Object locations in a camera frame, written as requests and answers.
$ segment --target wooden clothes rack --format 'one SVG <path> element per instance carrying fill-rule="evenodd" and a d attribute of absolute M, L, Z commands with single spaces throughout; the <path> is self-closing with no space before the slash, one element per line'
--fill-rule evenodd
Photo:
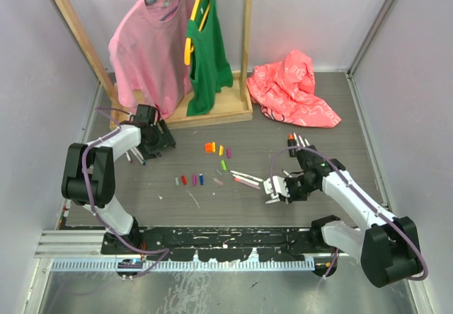
<path fill-rule="evenodd" d="M 77 16 L 70 0 L 55 0 L 58 8 L 74 37 L 79 43 L 88 62 L 93 68 L 102 87 L 112 102 L 112 107 L 129 111 L 118 101 L 117 88 L 108 76 L 107 71 L 98 56 L 93 44 L 91 43 L 88 33 L 85 31 L 80 18 Z M 171 128 L 194 127 L 199 125 L 220 124 L 229 122 L 246 121 L 252 119 L 253 108 L 250 95 L 246 86 L 247 68 L 248 68 L 248 44 L 250 39 L 250 19 L 251 19 L 252 0 L 243 0 L 243 25 L 242 25 L 242 60 L 241 70 L 233 71 L 234 83 L 231 88 L 223 88 L 221 93 L 216 94 L 214 107 L 206 115 L 186 116 L 187 106 L 193 97 L 193 92 L 187 94 L 180 102 L 178 108 L 171 117 L 166 121 Z M 143 103 L 141 91 L 134 92 L 139 103 Z M 127 115 L 122 112 L 112 111 L 113 118 L 123 121 Z"/>

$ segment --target red plastic bag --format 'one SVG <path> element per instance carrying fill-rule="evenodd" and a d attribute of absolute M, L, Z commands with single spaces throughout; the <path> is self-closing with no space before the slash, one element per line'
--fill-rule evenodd
<path fill-rule="evenodd" d="M 247 79 L 252 100 L 272 120 L 303 127 L 331 128 L 341 118 L 314 95 L 311 58 L 293 50 L 283 62 L 255 66 Z"/>

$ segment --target white wall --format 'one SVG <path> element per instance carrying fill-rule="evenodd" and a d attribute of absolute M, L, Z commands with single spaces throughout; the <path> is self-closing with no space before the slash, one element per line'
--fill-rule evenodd
<path fill-rule="evenodd" d="M 71 0 L 106 67 L 108 42 L 137 0 Z M 348 69 L 384 0 L 253 0 L 250 65 L 283 59 L 298 48 L 316 69 Z M 226 55 L 241 63 L 243 0 L 218 0 Z"/>
<path fill-rule="evenodd" d="M 0 306 L 18 313 L 96 78 L 50 0 L 0 0 L 0 20 Z"/>
<path fill-rule="evenodd" d="M 453 0 L 397 0 L 356 74 L 390 202 L 417 224 L 437 313 L 451 313 Z"/>

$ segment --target yellow hanger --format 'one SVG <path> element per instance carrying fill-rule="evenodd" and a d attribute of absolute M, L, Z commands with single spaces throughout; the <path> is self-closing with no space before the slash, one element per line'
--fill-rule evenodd
<path fill-rule="evenodd" d="M 191 21 L 195 20 L 195 16 L 197 15 L 198 6 L 200 5 L 201 1 L 202 0 L 195 0 L 195 3 L 193 5 L 192 14 L 190 15 L 190 20 Z M 205 26 L 207 15 L 210 12 L 210 6 L 211 6 L 211 3 L 209 3 L 207 5 L 207 8 L 206 8 L 205 14 L 203 16 L 203 19 L 201 20 L 200 26 L 198 27 L 199 31 L 201 31 L 203 29 L 203 26 Z M 193 50 L 194 50 L 194 47 L 192 45 L 192 40 L 189 37 L 187 37 L 185 39 L 185 48 L 184 48 L 184 63 L 185 63 L 185 65 L 190 65 L 190 54 L 193 52 Z"/>

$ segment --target green tank top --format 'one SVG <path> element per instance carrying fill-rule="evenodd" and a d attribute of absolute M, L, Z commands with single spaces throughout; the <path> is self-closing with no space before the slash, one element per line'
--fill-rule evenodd
<path fill-rule="evenodd" d="M 204 28 L 199 31 L 202 11 L 210 10 Z M 192 39 L 194 52 L 190 62 L 190 82 L 195 93 L 189 102 L 187 116 L 207 114 L 214 106 L 215 93 L 222 86 L 233 86 L 231 67 L 225 56 L 224 41 L 217 17 L 216 0 L 203 0 L 198 6 L 195 21 L 189 21 L 187 37 Z"/>

